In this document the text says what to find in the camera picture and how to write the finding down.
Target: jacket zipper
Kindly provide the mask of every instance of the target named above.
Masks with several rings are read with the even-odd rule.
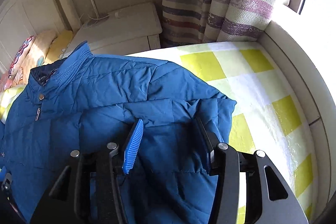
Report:
[[[42,105],[40,105],[39,108],[37,109],[37,114],[36,114],[35,121],[37,121],[37,120],[40,118],[41,106],[42,106]]]

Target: zipper pull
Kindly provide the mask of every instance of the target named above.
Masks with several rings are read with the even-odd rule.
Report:
[[[37,114],[36,114],[35,121],[37,121],[37,120],[39,119],[39,117],[40,117],[40,113],[41,113],[41,108],[39,107],[39,108],[37,109]]]

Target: red stripe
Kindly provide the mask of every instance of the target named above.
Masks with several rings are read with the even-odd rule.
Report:
[[[175,26],[175,27],[182,27],[182,28],[192,28],[195,30],[199,30],[200,26],[196,23],[193,22],[181,22],[181,21],[175,21],[172,19],[168,19],[168,18],[163,18],[163,22],[168,23],[171,26]]]

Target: checkered bedsheet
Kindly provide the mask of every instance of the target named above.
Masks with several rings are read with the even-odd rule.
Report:
[[[247,153],[264,150],[310,218],[317,168],[309,125],[288,81],[260,44],[218,42],[131,56],[175,62],[236,100],[230,145]],[[240,193],[246,193],[244,174],[240,185]],[[245,205],[246,195],[240,194],[238,224],[244,223]]]

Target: silver screw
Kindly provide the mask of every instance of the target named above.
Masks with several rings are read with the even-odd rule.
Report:
[[[262,151],[262,150],[258,150],[258,151],[256,152],[256,154],[257,154],[257,156],[260,157],[260,158],[263,158],[263,157],[266,156],[266,153],[265,153],[264,151]]]
[[[79,156],[79,151],[78,150],[73,150],[70,153],[71,157],[76,158]]]
[[[116,144],[116,143],[108,143],[108,144],[107,144],[107,148],[108,148],[109,150],[116,149],[116,148],[117,148],[117,144]]]
[[[221,150],[227,150],[228,149],[228,145],[226,143],[219,143],[218,144],[218,148]]]

